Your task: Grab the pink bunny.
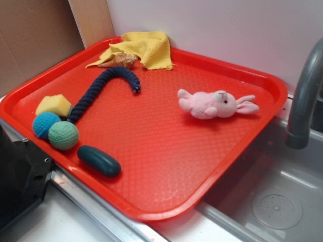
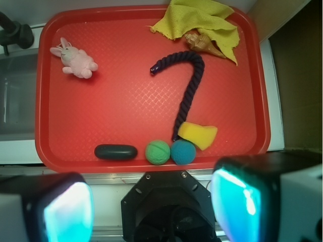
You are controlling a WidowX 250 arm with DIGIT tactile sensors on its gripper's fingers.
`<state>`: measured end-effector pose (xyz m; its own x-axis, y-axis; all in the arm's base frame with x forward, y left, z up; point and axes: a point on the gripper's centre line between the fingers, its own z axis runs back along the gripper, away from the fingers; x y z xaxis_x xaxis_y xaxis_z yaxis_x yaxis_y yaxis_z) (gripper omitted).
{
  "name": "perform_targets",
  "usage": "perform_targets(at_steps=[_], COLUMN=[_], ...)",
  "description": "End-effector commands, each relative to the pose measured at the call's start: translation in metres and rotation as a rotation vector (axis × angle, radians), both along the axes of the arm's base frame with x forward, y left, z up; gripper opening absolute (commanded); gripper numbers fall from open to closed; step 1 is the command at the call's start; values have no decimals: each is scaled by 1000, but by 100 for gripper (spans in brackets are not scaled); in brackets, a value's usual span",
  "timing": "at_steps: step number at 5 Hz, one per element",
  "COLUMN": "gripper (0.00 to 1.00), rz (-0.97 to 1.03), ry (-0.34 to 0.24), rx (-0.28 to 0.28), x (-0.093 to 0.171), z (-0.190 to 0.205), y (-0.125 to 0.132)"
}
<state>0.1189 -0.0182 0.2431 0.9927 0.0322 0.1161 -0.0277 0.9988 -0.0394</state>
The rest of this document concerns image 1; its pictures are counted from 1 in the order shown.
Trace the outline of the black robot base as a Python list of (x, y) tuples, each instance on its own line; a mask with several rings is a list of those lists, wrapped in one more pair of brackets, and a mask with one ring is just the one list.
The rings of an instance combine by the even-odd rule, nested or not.
[(43, 202), (52, 167), (36, 144), (12, 141), (1, 126), (1, 232)]

